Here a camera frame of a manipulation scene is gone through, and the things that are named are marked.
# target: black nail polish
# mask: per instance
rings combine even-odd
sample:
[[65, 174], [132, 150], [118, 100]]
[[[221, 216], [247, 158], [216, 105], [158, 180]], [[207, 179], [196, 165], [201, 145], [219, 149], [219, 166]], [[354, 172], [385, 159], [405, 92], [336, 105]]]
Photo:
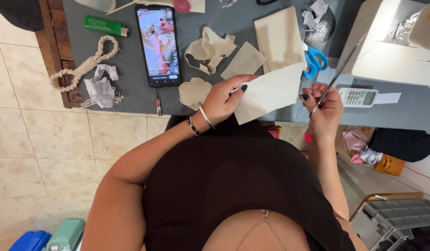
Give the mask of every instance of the black nail polish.
[[310, 100], [310, 95], [308, 95], [307, 93], [302, 94], [302, 95], [301, 95], [301, 97], [302, 97], [305, 101]]

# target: white sewing machine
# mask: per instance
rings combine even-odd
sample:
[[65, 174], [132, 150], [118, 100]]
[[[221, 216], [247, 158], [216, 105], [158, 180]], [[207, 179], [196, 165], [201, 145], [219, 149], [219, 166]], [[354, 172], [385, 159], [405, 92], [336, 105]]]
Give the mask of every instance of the white sewing machine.
[[341, 60], [365, 33], [362, 45], [343, 74], [360, 79], [430, 85], [430, 4], [410, 0], [366, 0], [359, 9]]

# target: woman's left hand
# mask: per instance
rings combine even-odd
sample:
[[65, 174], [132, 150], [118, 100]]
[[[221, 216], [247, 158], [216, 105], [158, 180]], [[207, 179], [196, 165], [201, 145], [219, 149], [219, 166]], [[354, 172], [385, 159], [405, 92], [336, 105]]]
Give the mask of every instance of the woman's left hand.
[[202, 106], [212, 125], [216, 125], [232, 115], [247, 85], [242, 86], [231, 95], [229, 94], [243, 82], [250, 82], [257, 77], [257, 75], [238, 75], [217, 83], [212, 87]]

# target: scissors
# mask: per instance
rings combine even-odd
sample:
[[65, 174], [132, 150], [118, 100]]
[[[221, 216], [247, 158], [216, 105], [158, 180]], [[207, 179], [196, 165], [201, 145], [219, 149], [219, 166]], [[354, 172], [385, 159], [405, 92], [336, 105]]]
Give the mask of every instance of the scissors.
[[[328, 68], [328, 59], [318, 49], [307, 46], [303, 41], [301, 43], [303, 50], [305, 51], [305, 59], [307, 60], [307, 65], [310, 67], [310, 71], [307, 72], [306, 70], [304, 70], [303, 75], [306, 78], [311, 79], [316, 76], [318, 71], [324, 71]], [[323, 66], [320, 66], [320, 62], [317, 60], [316, 55], [319, 55], [320, 58], [323, 60]]]

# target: green lighter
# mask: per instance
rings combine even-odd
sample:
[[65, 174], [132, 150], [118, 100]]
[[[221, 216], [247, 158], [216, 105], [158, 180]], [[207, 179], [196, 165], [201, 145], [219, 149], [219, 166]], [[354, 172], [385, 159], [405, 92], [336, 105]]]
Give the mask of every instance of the green lighter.
[[108, 32], [124, 37], [128, 36], [128, 29], [125, 28], [125, 25], [111, 20], [84, 16], [84, 26], [92, 30]]

